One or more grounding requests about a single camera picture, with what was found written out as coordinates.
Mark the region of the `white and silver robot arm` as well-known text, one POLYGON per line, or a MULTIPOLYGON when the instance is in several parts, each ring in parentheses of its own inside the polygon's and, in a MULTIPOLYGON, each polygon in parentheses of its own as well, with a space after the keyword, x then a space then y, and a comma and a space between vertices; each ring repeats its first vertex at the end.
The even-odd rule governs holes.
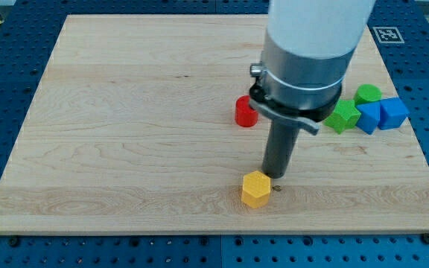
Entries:
POLYGON ((375 0, 272 0, 261 59, 250 66, 251 106, 274 133, 303 128, 334 110, 375 0))

